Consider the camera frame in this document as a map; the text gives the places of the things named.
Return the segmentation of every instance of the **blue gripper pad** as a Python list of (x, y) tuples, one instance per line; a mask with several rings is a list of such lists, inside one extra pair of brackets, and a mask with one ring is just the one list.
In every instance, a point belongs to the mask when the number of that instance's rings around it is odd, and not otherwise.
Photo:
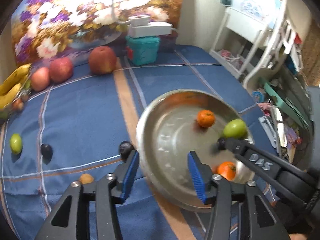
[(135, 151), (132, 157), (129, 156), (127, 163), (129, 163), (129, 167), (123, 178), (122, 189), (121, 189), (122, 194), (120, 195), (120, 198), (122, 198), (123, 201), (126, 200), (131, 193), (134, 178), (136, 176), (136, 173), (139, 167), (139, 153)]
[(208, 193), (211, 189), (211, 176), (213, 175), (211, 168), (200, 162), (195, 151), (188, 154), (188, 168), (197, 197), (204, 204), (208, 204)]

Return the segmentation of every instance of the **teal plastic basket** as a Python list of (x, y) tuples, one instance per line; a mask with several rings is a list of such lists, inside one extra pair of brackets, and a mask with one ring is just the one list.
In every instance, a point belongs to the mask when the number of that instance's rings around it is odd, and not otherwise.
[(160, 38), (155, 36), (132, 38), (126, 36), (127, 57), (136, 66), (154, 63), (157, 59)]

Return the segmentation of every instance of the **metal screw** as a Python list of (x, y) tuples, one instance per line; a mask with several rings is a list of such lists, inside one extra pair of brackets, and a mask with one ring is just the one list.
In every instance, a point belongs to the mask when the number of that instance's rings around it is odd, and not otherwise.
[(108, 173), (107, 174), (107, 179), (108, 180), (113, 180), (113, 179), (115, 179), (116, 178), (116, 176), (113, 174), (113, 173)]
[(249, 181), (247, 182), (247, 185), (248, 185), (249, 187), (255, 187), (255, 186), (257, 185), (257, 183), (256, 183), (254, 180), (249, 180)]
[(211, 176), (211, 179), (213, 179), (213, 180), (221, 180), (222, 177), (221, 177), (220, 174), (213, 174), (213, 175)]
[(71, 187), (79, 187), (81, 185), (81, 182), (79, 180), (71, 182)]
[(244, 141), (247, 142), (247, 143), (253, 144), (253, 142), (250, 141), (249, 139), (244, 139)]

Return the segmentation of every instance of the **green plum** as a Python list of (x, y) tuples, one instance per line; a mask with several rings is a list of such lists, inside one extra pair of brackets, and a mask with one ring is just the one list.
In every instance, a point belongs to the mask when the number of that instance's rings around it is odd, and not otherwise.
[(28, 80), (26, 81), (26, 83), (24, 84), (24, 88), (28, 90), (30, 87), (31, 87), (31, 80), (28, 79)]
[(4, 110), (3, 112), (0, 113), (0, 119), (8, 119), (8, 112)]
[(240, 139), (247, 134), (247, 126), (245, 122), (241, 119), (234, 119), (227, 123), (223, 129), (223, 136), (225, 138), (233, 137), (235, 139)]
[(13, 154), (20, 154), (22, 151), (22, 139), (18, 133), (14, 133), (10, 138), (10, 148)]

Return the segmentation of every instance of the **stainless steel bowl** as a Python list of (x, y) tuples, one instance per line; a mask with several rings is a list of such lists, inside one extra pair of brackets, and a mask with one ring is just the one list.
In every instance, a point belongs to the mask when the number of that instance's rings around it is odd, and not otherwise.
[[(196, 122), (202, 109), (211, 110), (216, 117), (208, 129), (201, 129)], [(137, 148), (145, 175), (174, 204), (191, 211), (209, 211), (210, 206), (203, 205), (196, 196), (187, 154), (195, 150), (201, 162), (211, 167), (233, 161), (237, 168), (234, 182), (252, 179), (254, 173), (231, 152), (215, 148), (225, 125), (236, 118), (240, 117), (233, 108), (203, 91), (174, 90), (159, 96), (145, 109), (137, 125)]]

